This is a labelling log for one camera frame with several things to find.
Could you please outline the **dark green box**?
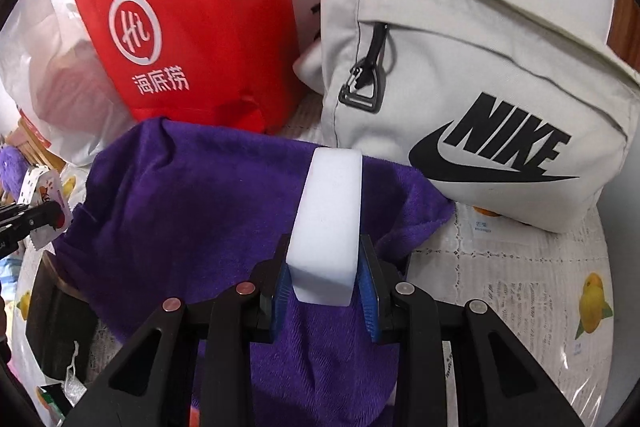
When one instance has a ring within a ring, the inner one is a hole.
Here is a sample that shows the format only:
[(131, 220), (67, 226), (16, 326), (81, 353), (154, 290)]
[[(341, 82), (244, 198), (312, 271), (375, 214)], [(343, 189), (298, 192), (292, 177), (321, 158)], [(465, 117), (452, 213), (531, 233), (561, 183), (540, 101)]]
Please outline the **dark green box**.
[(42, 373), (64, 381), (67, 367), (85, 381), (98, 317), (80, 291), (68, 283), (50, 251), (42, 254), (30, 294), (26, 337)]

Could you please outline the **white foam sponge block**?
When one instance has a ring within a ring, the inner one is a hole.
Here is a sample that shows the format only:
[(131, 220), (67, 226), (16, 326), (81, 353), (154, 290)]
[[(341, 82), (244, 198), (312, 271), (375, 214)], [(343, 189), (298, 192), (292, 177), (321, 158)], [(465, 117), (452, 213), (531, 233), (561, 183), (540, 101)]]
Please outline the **white foam sponge block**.
[(314, 150), (286, 254), (293, 291), (301, 303), (346, 308), (352, 301), (361, 194), (359, 152)]

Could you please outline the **small fruit print packet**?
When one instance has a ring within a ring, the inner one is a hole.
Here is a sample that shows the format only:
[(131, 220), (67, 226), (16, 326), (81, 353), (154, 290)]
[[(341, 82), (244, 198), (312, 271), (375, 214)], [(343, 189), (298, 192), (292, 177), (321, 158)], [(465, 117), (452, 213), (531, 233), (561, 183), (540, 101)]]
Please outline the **small fruit print packet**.
[(36, 248), (52, 243), (72, 222), (60, 176), (48, 167), (32, 167), (27, 171), (17, 204), (28, 207), (29, 237)]

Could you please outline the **purple towel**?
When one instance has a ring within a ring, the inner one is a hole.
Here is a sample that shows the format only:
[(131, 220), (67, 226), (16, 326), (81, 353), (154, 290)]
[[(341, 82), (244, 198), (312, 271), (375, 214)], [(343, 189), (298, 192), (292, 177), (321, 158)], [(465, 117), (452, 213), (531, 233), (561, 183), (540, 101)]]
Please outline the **purple towel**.
[[(216, 298), (292, 230), (314, 144), (152, 119), (99, 153), (54, 244), (122, 347), (168, 298)], [(346, 308), (292, 293), (272, 343), (250, 346), (252, 426), (387, 426), (398, 350)]]

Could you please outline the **white plastic bag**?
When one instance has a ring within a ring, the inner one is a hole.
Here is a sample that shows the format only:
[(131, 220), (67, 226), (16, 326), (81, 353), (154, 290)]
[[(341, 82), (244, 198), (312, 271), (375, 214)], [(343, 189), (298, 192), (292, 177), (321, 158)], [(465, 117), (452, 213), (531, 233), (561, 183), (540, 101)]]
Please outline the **white plastic bag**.
[(72, 4), (18, 0), (1, 29), (1, 83), (46, 147), (75, 166), (136, 124)]

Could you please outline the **red paper shopping bag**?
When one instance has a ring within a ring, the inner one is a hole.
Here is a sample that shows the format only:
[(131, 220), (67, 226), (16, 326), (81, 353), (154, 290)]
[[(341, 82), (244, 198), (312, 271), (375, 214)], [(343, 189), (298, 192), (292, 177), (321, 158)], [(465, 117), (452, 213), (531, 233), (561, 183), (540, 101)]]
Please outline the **red paper shopping bag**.
[(134, 119), (277, 133), (303, 96), (292, 0), (75, 0)]

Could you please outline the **grey Nike bag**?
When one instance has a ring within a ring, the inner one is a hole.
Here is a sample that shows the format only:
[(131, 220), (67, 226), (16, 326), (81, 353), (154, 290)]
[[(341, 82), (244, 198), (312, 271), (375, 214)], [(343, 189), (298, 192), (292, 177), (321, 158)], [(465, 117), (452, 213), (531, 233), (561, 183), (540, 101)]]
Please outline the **grey Nike bag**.
[(331, 146), (551, 232), (597, 204), (639, 120), (639, 76), (539, 0), (320, 0), (295, 64)]

